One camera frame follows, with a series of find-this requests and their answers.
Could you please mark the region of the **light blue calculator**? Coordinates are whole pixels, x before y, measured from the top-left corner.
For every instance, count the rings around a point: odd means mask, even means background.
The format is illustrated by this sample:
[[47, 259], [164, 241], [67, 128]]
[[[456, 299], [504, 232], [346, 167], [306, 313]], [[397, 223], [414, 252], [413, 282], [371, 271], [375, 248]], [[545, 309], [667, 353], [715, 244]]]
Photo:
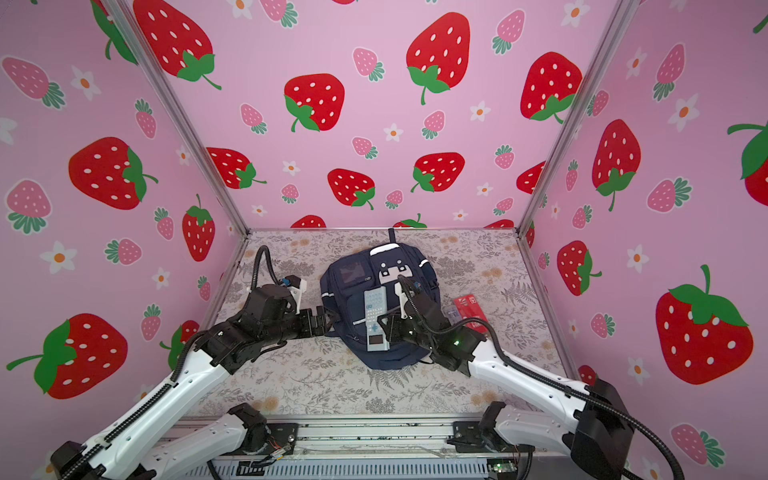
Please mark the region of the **light blue calculator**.
[[366, 342], [368, 352], [383, 352], [389, 350], [379, 319], [388, 312], [387, 293], [384, 286], [364, 292]]

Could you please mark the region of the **navy blue student backpack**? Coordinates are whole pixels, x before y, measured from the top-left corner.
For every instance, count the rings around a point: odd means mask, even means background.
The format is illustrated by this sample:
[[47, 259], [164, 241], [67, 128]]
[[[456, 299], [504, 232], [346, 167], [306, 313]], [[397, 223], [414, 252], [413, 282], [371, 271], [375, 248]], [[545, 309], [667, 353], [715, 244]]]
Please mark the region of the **navy blue student backpack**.
[[416, 247], [389, 241], [333, 262], [320, 279], [323, 307], [334, 320], [333, 334], [372, 370], [400, 370], [419, 363], [428, 351], [387, 338], [382, 325], [402, 312], [398, 277], [412, 280], [441, 303], [434, 268]]

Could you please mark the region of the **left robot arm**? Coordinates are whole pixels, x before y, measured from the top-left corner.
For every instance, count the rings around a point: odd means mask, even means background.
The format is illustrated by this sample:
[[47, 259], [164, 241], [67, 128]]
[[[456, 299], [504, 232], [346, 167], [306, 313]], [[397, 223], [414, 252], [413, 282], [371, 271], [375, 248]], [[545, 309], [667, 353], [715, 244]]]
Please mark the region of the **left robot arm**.
[[152, 448], [205, 394], [295, 339], [324, 336], [333, 320], [326, 309], [303, 308], [297, 287], [255, 288], [229, 319], [194, 334], [171, 374], [147, 398], [82, 444], [68, 441], [50, 462], [59, 479], [168, 479], [224, 453], [280, 451], [266, 418], [247, 403], [203, 430], [177, 439], [166, 452]]

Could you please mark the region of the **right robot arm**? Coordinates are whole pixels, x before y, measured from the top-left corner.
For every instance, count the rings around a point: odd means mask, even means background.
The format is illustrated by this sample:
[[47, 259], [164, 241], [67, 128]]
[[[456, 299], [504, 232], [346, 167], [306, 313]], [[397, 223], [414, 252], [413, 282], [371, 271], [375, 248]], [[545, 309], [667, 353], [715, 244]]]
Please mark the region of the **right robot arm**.
[[425, 293], [397, 285], [400, 312], [383, 323], [388, 340], [428, 351], [437, 365], [486, 381], [548, 414], [551, 426], [525, 427], [517, 414], [494, 407], [488, 425], [506, 443], [542, 444], [570, 456], [594, 479], [624, 479], [635, 426], [617, 389], [552, 374], [506, 353], [494, 334], [451, 324]]

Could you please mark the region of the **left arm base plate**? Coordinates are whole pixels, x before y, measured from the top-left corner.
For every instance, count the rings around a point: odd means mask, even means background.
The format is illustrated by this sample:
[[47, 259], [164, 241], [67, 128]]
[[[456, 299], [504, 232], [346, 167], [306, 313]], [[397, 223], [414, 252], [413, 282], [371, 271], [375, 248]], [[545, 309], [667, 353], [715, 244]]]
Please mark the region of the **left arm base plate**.
[[245, 455], [291, 455], [298, 439], [297, 423], [266, 423], [250, 427], [238, 451]]

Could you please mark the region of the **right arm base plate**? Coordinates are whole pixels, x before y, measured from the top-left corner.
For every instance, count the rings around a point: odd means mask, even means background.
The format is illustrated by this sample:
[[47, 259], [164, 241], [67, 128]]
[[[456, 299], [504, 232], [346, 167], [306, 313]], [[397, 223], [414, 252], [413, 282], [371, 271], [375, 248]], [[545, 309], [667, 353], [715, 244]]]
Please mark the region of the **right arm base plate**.
[[446, 443], [454, 446], [459, 453], [512, 454], [535, 451], [531, 445], [506, 442], [490, 427], [481, 427], [479, 421], [453, 422], [452, 434]]

